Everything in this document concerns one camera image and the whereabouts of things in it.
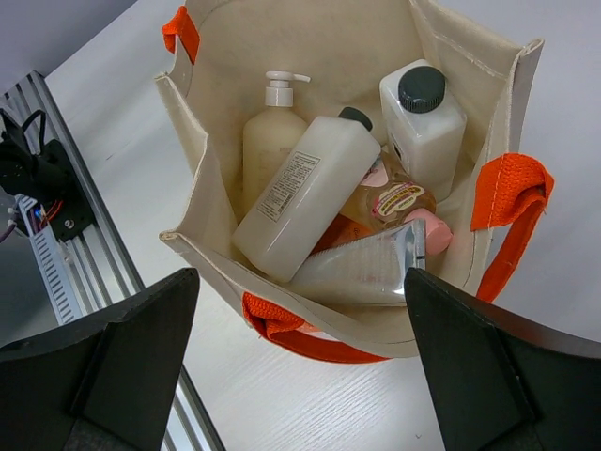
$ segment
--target orange strap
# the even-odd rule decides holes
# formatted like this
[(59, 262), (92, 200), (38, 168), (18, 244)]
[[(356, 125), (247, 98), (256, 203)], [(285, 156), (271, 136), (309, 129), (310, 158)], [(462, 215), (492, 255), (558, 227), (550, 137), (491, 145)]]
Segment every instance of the orange strap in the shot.
[[(516, 270), (552, 190), (553, 177), (525, 155), (508, 153), (482, 168), (476, 183), (471, 229), (513, 225), (483, 277), (479, 299), (491, 303)], [(301, 330), (306, 323), (302, 318), (251, 293), (244, 293), (242, 308), (244, 317), (261, 336), (299, 355), (344, 364), (387, 360), (341, 342), (304, 334)]]
[(161, 28), (161, 32), (165, 47), (169, 52), (172, 54), (176, 52), (176, 36), (179, 36), (190, 61), (192, 61), (192, 64), (196, 62), (200, 35), (194, 26), (193, 20), (188, 15), (186, 7), (179, 7), (174, 18)]
[(483, 166), (476, 182), (471, 230), (507, 226), (509, 233), (476, 295), (492, 303), (509, 281), (545, 211), (553, 177), (534, 158), (506, 153)]
[(263, 338), (304, 357), (337, 364), (372, 364), (388, 360), (340, 341), (323, 340), (299, 332), (304, 319), (251, 293), (242, 296), (242, 309), (244, 317)]

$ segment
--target pink cap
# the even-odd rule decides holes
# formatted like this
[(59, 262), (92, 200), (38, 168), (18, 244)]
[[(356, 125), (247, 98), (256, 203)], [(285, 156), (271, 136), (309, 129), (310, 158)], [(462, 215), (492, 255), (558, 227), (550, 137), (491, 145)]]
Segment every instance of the pink cap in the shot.
[(426, 209), (417, 209), (405, 218), (405, 222), (414, 219), (425, 220), (425, 251), (429, 256), (440, 254), (449, 247), (453, 232), (436, 214)]

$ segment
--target white bottle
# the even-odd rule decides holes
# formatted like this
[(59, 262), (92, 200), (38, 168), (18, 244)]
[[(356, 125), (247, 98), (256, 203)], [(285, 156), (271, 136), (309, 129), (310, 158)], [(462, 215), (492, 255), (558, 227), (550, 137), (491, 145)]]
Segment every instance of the white bottle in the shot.
[(232, 237), (260, 271), (294, 276), (378, 156), (371, 127), (349, 107), (312, 122)]
[(270, 85), (265, 89), (268, 108), (249, 120), (242, 135), (242, 198), (244, 211), (273, 178), (290, 151), (307, 130), (307, 123), (292, 111), (293, 91), (290, 82), (310, 82), (311, 78), (296, 73), (269, 71)]
[(444, 75), (420, 59), (379, 85), (390, 148), (437, 202), (451, 193), (467, 117)]

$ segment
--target table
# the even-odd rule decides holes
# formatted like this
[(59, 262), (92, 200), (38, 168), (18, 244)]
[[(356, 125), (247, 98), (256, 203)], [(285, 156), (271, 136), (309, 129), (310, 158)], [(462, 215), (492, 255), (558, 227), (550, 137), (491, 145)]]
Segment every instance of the table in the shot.
[[(181, 0), (138, 0), (47, 83), (144, 282), (184, 265), (159, 242), (175, 226), (191, 184), (185, 158), (152, 78), (173, 57), (160, 26)], [(517, 42), (543, 36), (522, 151), (557, 187), (520, 270), (499, 305), (601, 341), (601, 4), (581, 0), (443, 0)], [(442, 449), (419, 359), (325, 365), (257, 338), (206, 284), (188, 368), (228, 450)]]

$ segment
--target amber liquid bottle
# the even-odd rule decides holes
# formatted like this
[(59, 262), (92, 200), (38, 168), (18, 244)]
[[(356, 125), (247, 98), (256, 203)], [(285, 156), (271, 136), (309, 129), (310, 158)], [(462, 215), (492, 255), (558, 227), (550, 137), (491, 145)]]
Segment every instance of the amber liquid bottle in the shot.
[(434, 196), (409, 178), (396, 156), (382, 150), (341, 213), (376, 232), (402, 225), (417, 209), (435, 213)]

